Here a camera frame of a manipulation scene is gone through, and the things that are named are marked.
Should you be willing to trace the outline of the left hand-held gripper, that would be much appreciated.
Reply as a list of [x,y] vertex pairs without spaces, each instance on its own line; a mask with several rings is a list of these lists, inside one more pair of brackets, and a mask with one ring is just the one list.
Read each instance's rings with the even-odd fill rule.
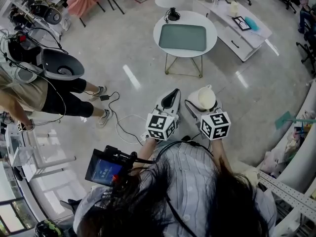
[[177,88],[159,97],[152,112],[147,116],[145,132],[141,139],[167,141],[180,123],[180,104],[181,91]]

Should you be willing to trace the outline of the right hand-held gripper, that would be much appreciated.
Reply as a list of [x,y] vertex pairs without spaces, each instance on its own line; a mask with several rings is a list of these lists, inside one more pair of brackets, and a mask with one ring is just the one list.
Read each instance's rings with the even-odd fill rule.
[[185,99],[184,103],[190,115],[196,120],[203,139],[213,141],[228,136],[231,121],[228,113],[223,111],[223,104],[219,99],[216,99],[211,112],[202,115],[191,101]]

